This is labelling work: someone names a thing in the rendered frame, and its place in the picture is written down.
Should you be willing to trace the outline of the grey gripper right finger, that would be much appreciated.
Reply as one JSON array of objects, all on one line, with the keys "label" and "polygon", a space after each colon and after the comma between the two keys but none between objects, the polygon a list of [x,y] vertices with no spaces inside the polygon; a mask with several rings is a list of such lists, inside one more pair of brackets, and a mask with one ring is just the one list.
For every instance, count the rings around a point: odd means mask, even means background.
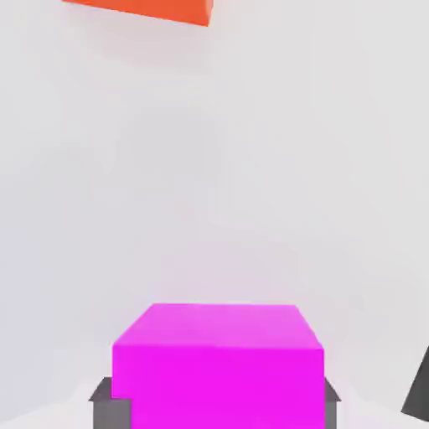
[{"label": "grey gripper right finger", "polygon": [[349,391],[339,394],[325,378],[325,429],[399,429],[395,418]]}]

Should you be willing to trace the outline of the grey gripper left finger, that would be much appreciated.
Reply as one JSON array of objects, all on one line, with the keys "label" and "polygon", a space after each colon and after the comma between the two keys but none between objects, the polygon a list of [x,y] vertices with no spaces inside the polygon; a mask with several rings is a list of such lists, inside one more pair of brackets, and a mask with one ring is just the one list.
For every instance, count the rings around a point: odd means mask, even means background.
[{"label": "grey gripper left finger", "polygon": [[66,401],[9,422],[9,429],[130,429],[130,401],[111,396],[111,377],[85,383]]}]

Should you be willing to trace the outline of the small magenta cube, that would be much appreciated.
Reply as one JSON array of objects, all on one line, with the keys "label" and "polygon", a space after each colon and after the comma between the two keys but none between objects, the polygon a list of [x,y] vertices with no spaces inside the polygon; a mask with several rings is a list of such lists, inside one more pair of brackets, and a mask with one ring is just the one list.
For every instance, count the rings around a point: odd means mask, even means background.
[{"label": "small magenta cube", "polygon": [[293,305],[155,303],[113,344],[131,429],[324,429],[324,350]]}]

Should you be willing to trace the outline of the large dark grey box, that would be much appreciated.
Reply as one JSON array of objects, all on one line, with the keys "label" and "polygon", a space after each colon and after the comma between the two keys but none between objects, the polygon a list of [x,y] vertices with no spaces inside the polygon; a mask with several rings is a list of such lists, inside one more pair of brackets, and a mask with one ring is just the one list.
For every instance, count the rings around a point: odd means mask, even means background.
[{"label": "large dark grey box", "polygon": [[401,412],[429,422],[429,346],[406,396]]}]

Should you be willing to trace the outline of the large orange box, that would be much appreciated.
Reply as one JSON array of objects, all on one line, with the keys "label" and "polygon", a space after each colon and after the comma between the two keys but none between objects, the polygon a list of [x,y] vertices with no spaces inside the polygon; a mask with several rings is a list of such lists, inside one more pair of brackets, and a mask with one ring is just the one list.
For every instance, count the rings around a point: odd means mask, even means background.
[{"label": "large orange box", "polygon": [[209,25],[214,0],[62,0],[179,23]]}]

